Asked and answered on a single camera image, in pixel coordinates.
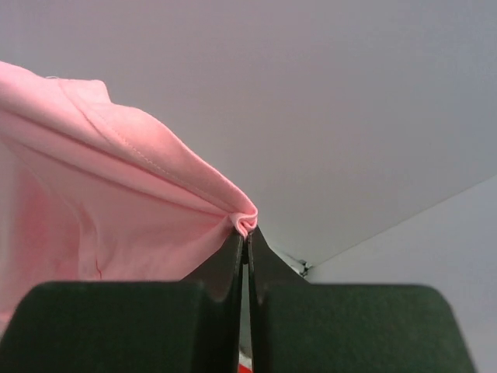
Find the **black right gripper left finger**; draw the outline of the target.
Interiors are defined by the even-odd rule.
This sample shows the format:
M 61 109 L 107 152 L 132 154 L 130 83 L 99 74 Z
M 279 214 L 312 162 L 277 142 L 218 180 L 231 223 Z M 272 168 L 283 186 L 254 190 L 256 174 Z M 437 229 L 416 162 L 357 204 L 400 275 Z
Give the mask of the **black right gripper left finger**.
M 3 372 L 235 372 L 244 240 L 181 281 L 46 282 L 17 305 Z

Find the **pink t shirt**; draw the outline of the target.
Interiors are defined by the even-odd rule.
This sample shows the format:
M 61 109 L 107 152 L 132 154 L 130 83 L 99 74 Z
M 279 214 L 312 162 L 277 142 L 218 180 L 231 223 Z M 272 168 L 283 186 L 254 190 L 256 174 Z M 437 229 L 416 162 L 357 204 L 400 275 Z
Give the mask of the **pink t shirt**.
M 48 281 L 176 281 L 258 211 L 99 80 L 1 65 L 1 324 Z

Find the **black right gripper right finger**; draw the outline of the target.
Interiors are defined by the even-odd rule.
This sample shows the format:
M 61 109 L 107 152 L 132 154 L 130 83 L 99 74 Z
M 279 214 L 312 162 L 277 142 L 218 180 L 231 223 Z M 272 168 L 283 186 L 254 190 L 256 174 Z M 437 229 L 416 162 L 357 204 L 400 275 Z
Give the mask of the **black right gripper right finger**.
M 256 372 L 473 372 L 452 308 L 419 284 L 311 284 L 248 237 Z

